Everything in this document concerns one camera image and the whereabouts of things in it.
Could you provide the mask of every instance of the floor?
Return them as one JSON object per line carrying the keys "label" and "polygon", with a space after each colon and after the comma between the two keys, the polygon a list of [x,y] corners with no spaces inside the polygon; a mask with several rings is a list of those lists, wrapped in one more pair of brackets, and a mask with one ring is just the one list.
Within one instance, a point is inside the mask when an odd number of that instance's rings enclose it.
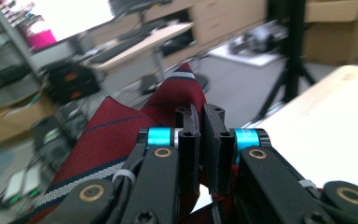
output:
{"label": "floor", "polygon": [[[226,110],[226,125],[228,128],[242,127],[251,121],[267,99],[269,92],[282,71],[285,60],[280,59],[263,68],[246,64],[234,63],[213,57],[204,58],[190,63],[196,74],[203,74],[209,80],[206,98],[210,104],[219,105]],[[320,80],[336,69],[334,66],[307,63],[311,75]],[[308,88],[306,81],[300,83],[300,92]],[[139,107],[147,96],[142,96],[136,90],[139,84],[133,84],[123,91],[105,89],[89,98],[83,109],[88,117],[92,117],[98,105],[106,94],[110,94],[125,105]],[[280,92],[274,103],[282,96]],[[14,147],[0,147],[0,193],[6,187],[7,179],[16,171],[25,167],[32,159],[33,141],[28,139]],[[21,209],[10,209],[0,212],[0,223],[9,222]]]}

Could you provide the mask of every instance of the black bag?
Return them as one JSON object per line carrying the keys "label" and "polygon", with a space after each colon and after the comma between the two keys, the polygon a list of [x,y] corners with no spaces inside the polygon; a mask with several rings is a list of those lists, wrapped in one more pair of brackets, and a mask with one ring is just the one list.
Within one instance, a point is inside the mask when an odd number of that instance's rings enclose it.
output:
{"label": "black bag", "polygon": [[59,61],[48,64],[43,69],[45,76],[48,76],[48,95],[59,105],[90,96],[100,90],[93,72],[78,64]]}

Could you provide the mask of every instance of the white table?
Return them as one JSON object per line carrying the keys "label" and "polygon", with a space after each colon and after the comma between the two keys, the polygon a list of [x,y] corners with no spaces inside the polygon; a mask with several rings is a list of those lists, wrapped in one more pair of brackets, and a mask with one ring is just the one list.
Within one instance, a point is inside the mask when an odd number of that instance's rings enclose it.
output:
{"label": "white table", "polygon": [[120,65],[142,53],[145,53],[157,46],[162,45],[164,42],[176,37],[189,30],[193,26],[192,22],[183,22],[174,25],[169,25],[165,28],[156,30],[152,35],[147,37],[141,43],[133,46],[132,48],[122,52],[118,56],[112,58],[111,60],[105,63],[91,63],[90,60],[84,62],[84,64],[88,67],[106,71],[110,68],[113,68],[117,65]]}
{"label": "white table", "polygon": [[358,185],[358,66],[339,67],[257,128],[319,188]]}
{"label": "white table", "polygon": [[[169,25],[157,30],[141,43],[105,63],[91,63],[88,59],[83,62],[83,65],[102,72],[104,74],[104,85],[108,90],[119,91],[143,76],[154,73],[156,68],[159,70],[158,81],[162,81],[166,78],[164,76],[165,66],[162,52],[158,50],[158,47],[189,30],[192,26],[192,22]],[[155,50],[155,57],[136,58],[153,49]]]}

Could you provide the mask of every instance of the desk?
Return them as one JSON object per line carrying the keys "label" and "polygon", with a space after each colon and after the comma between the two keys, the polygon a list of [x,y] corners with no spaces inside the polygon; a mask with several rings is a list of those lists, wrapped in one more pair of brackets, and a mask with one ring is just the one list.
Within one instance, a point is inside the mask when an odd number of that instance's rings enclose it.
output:
{"label": "desk", "polygon": [[339,67],[257,128],[319,188],[358,185],[358,66]]}
{"label": "desk", "polygon": [[90,60],[86,60],[84,62],[84,65],[100,71],[106,71],[142,53],[145,53],[148,50],[151,50],[155,47],[162,45],[164,42],[189,30],[192,26],[193,26],[192,22],[184,22],[184,23],[167,26],[165,28],[157,30],[141,43],[133,46],[132,48],[124,51],[123,53],[119,54],[118,56],[112,58],[111,60],[105,63],[91,63]]}

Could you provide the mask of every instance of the screw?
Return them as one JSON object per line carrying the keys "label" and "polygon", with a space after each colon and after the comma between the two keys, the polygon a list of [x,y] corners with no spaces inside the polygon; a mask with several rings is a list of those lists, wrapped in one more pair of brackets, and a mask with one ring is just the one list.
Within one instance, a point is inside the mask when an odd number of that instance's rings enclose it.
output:
{"label": "screw", "polygon": [[330,218],[318,213],[311,212],[306,214],[303,218],[305,224],[330,224],[332,223]]}
{"label": "screw", "polygon": [[140,212],[135,217],[132,224],[158,224],[158,220],[152,211],[146,210],[146,211]]}

